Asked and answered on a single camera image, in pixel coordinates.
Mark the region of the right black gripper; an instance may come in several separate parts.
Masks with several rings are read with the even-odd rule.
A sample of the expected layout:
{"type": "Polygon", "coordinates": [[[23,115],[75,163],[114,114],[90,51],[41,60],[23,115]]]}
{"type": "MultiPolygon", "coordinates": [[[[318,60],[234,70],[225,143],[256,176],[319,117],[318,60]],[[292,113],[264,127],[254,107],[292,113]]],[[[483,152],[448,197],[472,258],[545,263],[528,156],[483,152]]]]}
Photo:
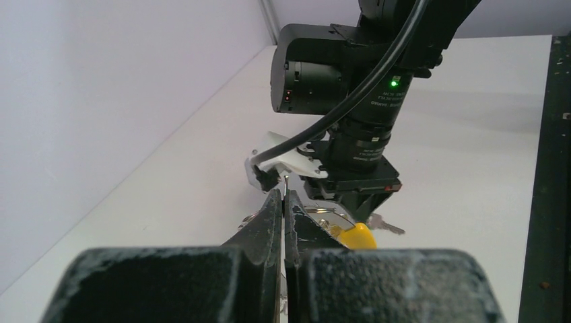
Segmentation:
{"type": "Polygon", "coordinates": [[[386,157],[371,172],[332,169],[326,178],[300,176],[310,199],[336,201],[355,221],[365,223],[392,192],[402,188],[398,171],[386,157]]]}

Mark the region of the key with green tag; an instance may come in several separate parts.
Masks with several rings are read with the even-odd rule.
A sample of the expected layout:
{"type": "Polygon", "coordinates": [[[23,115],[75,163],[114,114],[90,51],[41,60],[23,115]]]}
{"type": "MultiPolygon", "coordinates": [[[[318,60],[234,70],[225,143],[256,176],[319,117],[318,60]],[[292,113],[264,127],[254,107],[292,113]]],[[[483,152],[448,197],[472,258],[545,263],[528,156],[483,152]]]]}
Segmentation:
{"type": "Polygon", "coordinates": [[[372,213],[369,216],[368,220],[366,221],[366,225],[371,230],[382,229],[382,230],[387,230],[387,231],[394,233],[394,234],[397,234],[397,235],[404,235],[405,234],[404,229],[401,229],[400,227],[397,227],[395,225],[391,225],[390,223],[388,223],[384,220],[382,215],[377,214],[377,213],[372,213]]]}

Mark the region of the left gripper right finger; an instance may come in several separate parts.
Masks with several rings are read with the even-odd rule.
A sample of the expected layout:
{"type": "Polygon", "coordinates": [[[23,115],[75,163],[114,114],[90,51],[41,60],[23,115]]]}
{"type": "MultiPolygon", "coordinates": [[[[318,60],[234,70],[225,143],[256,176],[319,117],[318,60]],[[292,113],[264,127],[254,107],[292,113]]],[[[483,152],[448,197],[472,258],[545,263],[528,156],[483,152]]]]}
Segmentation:
{"type": "Polygon", "coordinates": [[[290,322],[503,322],[488,278],[453,249],[357,249],[284,196],[290,322]]]}

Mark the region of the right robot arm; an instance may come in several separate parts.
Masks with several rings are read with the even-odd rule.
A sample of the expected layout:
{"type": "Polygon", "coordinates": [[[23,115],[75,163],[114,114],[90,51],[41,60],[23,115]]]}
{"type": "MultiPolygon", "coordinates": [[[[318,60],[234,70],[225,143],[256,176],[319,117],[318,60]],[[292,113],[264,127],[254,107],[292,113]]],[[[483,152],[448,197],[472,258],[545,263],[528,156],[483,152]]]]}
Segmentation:
{"type": "MultiPolygon", "coordinates": [[[[288,24],[271,65],[274,111],[323,116],[373,71],[403,27],[412,1],[361,1],[356,26],[288,24]]],[[[403,52],[350,112],[297,149],[318,168],[302,177],[308,197],[340,205],[366,222],[401,189],[398,171],[384,157],[414,78],[427,79],[442,62],[457,29],[476,1],[430,1],[403,52]]]]}

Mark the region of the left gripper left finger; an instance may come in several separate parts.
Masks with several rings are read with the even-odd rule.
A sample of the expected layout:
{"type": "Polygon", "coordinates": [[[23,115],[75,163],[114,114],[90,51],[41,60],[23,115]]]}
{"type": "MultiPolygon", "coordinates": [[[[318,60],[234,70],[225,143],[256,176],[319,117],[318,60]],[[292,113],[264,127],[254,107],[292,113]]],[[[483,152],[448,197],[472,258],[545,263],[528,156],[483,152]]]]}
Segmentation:
{"type": "Polygon", "coordinates": [[[278,322],[283,200],[220,246],[94,248],[64,272],[43,322],[278,322]]]}

